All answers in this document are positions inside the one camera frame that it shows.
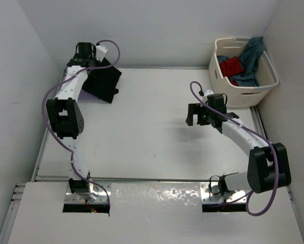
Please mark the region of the black garment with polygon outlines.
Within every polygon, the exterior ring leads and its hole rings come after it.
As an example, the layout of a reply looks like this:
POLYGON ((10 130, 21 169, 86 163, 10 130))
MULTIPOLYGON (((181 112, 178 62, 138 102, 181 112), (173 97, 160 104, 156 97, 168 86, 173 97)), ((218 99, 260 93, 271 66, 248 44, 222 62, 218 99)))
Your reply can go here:
POLYGON ((114 95, 119 93, 116 88, 122 72, 114 66, 107 69, 91 70, 82 86, 82 90, 94 97, 112 103, 114 95))

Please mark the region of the red garment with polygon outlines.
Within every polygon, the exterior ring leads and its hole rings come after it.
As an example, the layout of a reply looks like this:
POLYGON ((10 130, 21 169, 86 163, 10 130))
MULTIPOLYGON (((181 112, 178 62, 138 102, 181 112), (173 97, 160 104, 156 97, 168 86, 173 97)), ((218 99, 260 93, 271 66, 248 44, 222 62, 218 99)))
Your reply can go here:
POLYGON ((230 83, 234 86, 238 86, 238 83, 234 80, 233 76, 237 76, 244 72, 244 69, 237 56, 223 60, 219 63, 222 75, 227 77, 230 83))

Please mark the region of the purple t shirt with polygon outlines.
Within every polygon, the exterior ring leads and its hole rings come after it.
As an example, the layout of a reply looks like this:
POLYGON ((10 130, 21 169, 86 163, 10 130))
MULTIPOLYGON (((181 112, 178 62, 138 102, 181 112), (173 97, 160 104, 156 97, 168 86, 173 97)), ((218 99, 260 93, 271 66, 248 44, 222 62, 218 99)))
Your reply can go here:
POLYGON ((87 92, 81 91, 81 93, 79 94, 79 101, 98 101, 99 98, 95 97, 92 94, 89 94, 87 92))

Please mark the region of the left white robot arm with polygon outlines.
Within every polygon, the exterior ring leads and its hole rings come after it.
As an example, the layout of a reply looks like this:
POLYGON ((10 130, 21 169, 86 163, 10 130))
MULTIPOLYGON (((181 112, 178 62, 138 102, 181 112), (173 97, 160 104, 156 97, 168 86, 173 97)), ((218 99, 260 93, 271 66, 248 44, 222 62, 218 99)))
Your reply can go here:
POLYGON ((89 194, 91 186, 86 163, 76 155, 79 152, 79 137, 84 131, 84 118, 77 101, 90 71, 103 61, 107 51, 99 43, 78 43, 73 58, 67 63, 62 85, 55 97, 46 101, 52 133, 71 153, 69 188, 73 194, 89 194))

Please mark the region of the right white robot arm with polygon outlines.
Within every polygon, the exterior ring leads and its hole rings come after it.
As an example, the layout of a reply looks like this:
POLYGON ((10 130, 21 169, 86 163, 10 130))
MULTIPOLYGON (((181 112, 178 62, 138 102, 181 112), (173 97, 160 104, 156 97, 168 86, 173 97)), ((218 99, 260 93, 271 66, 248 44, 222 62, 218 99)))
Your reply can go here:
POLYGON ((186 124, 192 126, 196 115, 198 125, 211 125, 248 156, 245 172, 220 176, 218 189, 221 195, 238 190, 259 194, 291 184, 288 155, 283 144, 272 144, 246 127, 237 114, 227 111, 222 94, 206 90, 200 95, 203 96, 201 103, 188 105, 186 124))

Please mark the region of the beige laundry basket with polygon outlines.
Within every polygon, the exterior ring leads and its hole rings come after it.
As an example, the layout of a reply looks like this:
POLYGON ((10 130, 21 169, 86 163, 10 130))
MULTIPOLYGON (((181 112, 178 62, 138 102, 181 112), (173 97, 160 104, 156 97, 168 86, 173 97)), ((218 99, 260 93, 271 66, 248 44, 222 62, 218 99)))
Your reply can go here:
POLYGON ((239 56, 248 41, 248 38, 233 37, 215 40, 215 48, 209 63, 210 81, 215 93, 228 95, 227 106, 229 108, 256 106, 270 90, 276 88, 279 84, 279 79, 265 51, 258 59, 258 70, 255 72, 256 86, 236 86, 227 77, 223 76, 218 56, 222 55, 229 58, 239 56))

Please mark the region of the teal shirt in basket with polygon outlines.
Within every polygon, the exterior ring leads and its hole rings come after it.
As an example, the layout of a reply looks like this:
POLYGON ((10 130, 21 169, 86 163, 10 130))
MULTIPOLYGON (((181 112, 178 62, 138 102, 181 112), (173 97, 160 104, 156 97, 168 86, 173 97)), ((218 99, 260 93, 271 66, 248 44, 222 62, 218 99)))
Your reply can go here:
MULTIPOLYGON (((259 86, 256 78, 256 71, 258 70, 258 60, 263 54, 263 52, 266 50, 266 47, 263 44, 262 40, 263 37, 251 38, 245 46, 243 52, 237 56, 244 69, 244 72, 242 74, 233 76, 234 80, 238 83, 238 86, 259 86)), ((229 57, 225 55, 217 56, 218 63, 226 59, 229 59, 229 57)))

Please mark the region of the white front cover board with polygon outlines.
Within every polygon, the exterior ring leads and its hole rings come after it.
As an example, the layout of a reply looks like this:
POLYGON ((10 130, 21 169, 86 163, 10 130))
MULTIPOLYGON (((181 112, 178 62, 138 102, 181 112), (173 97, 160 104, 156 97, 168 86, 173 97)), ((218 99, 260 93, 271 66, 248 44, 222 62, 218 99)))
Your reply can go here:
POLYGON ((110 214, 63 212, 65 182, 29 182, 9 243, 302 243, 285 189, 259 217, 203 212, 198 184, 111 186, 110 214))

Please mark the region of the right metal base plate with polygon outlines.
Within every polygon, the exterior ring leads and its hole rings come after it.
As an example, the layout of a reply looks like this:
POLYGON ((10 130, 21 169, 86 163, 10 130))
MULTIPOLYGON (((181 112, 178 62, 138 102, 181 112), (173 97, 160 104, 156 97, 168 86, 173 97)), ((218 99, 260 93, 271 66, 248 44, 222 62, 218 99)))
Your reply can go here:
POLYGON ((218 182, 203 182, 200 184, 200 198, 203 204, 220 204, 220 203, 246 203, 247 197, 244 190, 233 191, 221 195, 218 189, 218 182))

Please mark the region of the metal base plate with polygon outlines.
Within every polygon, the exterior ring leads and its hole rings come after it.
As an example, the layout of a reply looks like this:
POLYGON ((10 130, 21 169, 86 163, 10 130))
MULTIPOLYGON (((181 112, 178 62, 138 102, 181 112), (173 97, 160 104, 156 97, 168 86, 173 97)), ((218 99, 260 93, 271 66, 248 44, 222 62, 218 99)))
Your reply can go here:
POLYGON ((107 195, 111 195, 111 183, 101 181, 87 183, 83 180, 72 180, 68 182, 64 204, 108 204, 107 195))
POLYGON ((244 190, 233 191, 221 195, 218 189, 218 182, 203 182, 200 184, 200 198, 203 204, 220 204, 220 203, 246 203, 247 197, 244 190))

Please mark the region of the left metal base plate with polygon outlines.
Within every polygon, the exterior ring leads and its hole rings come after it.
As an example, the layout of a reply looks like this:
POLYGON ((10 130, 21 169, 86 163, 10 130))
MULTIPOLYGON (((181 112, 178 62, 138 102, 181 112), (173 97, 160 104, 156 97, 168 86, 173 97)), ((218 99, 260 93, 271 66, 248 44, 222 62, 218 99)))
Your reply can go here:
POLYGON ((83 180, 72 180, 68 182, 64 204, 108 204, 107 195, 111 195, 111 183, 101 181, 87 183, 83 180))

